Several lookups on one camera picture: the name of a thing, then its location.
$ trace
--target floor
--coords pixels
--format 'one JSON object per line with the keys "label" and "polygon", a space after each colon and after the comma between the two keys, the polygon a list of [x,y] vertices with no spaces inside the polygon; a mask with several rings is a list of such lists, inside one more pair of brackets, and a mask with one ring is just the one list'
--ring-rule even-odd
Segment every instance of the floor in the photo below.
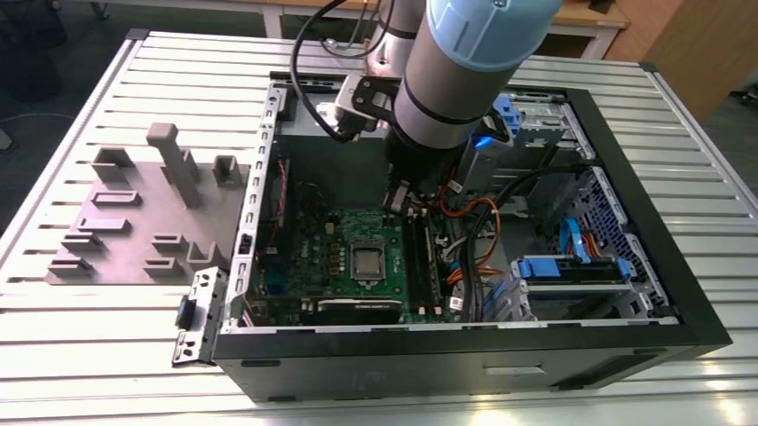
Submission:
{"label": "floor", "polygon": [[[0,92],[0,129],[14,140],[10,150],[0,151],[0,233],[26,197],[48,158],[84,104],[112,55],[129,28],[208,33],[229,36],[264,36],[262,19],[256,14],[192,11],[184,9],[110,5],[110,18],[93,19],[89,5],[62,2],[60,19],[68,42],[50,51],[64,82],[62,91],[50,100],[34,104],[13,101]],[[301,25],[285,17],[282,31],[293,37]],[[310,38],[320,34],[349,36],[352,27],[340,21],[324,22]],[[52,113],[6,121],[18,114]],[[758,108],[728,98],[705,121],[704,127],[748,187],[758,193]]]}

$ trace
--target aluminum extrusion table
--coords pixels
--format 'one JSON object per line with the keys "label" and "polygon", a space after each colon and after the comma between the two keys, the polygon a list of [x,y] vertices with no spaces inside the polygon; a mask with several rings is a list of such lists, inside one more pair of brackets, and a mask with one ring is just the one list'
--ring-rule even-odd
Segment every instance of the aluminum extrusion table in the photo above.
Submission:
{"label": "aluminum extrusion table", "polygon": [[[150,122],[206,162],[257,157],[268,73],[289,41],[140,32],[124,42],[0,240],[0,419],[80,424],[758,423],[758,203],[655,73],[636,64],[531,58],[512,83],[587,89],[624,148],[734,345],[601,390],[256,406],[216,368],[170,369],[184,287],[52,287],[44,281],[76,218],[100,147],[154,161]],[[302,49],[302,72],[363,63]]]}

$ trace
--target wooden cabinet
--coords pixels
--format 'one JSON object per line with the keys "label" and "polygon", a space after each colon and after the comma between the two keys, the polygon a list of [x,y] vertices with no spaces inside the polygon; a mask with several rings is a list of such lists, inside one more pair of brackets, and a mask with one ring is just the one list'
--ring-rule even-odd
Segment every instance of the wooden cabinet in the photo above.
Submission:
{"label": "wooden cabinet", "polygon": [[631,26],[605,59],[653,63],[704,119],[758,67],[758,1],[615,1]]}

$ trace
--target ram slot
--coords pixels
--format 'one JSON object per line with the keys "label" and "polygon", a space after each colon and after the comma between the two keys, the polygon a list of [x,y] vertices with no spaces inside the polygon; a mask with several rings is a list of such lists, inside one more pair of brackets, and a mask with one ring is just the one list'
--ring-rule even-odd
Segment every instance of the ram slot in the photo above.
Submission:
{"label": "ram slot", "polygon": [[405,255],[407,301],[411,312],[417,312],[423,306],[423,294],[419,262],[416,258],[416,237],[413,232],[413,216],[409,214],[403,220],[403,251]]}
{"label": "ram slot", "polygon": [[427,243],[431,240],[431,235],[428,234],[428,227],[425,218],[421,216],[413,217],[413,244],[416,249],[416,261],[417,261],[417,271],[419,271],[419,281],[416,283],[419,287],[419,292],[421,295],[421,305],[425,307],[425,313],[429,313],[433,309],[435,301],[432,295],[432,275],[429,265],[433,262],[432,253],[428,251]]}
{"label": "ram slot", "polygon": [[436,268],[435,237],[432,235],[431,217],[428,214],[424,214],[423,223],[425,229],[425,240],[424,240],[425,258],[428,260],[427,262],[428,288],[431,291],[428,307],[429,309],[435,309],[437,306],[440,306],[441,291],[439,289],[439,276]]}

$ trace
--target metal bracket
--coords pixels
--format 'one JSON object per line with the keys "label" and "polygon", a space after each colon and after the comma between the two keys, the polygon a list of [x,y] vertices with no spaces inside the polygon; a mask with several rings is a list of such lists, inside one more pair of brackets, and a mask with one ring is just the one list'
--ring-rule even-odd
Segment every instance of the metal bracket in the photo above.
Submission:
{"label": "metal bracket", "polygon": [[596,158],[595,150],[592,149],[589,141],[584,136],[581,125],[579,124],[579,121],[576,120],[576,117],[573,115],[573,110],[571,109],[571,106],[568,104],[560,105],[560,109],[563,110],[563,115],[568,122],[568,126],[571,127],[571,132],[579,144],[579,154],[585,160],[593,160]]}
{"label": "metal bracket", "polygon": [[[260,120],[260,142],[257,156],[253,157],[253,167],[246,178],[245,199],[236,226],[234,253],[230,261],[229,280],[230,289],[225,292],[225,304],[241,304],[248,286],[253,286],[253,257],[257,244],[257,221],[260,218],[260,204],[265,189],[265,176],[270,152],[276,144],[278,112],[286,104],[286,88],[273,84],[268,88],[266,102],[264,104],[262,119]],[[222,310],[224,315],[220,328],[221,333],[229,333],[242,318],[242,311],[233,308]]]}
{"label": "metal bracket", "polygon": [[384,106],[393,104],[397,91],[396,79],[363,77],[352,94],[352,107],[357,112],[393,124],[395,116]]}
{"label": "metal bracket", "polygon": [[180,328],[173,348],[172,367],[214,366],[210,356],[224,307],[226,273],[208,268],[194,273],[189,294],[182,297],[176,313]]}

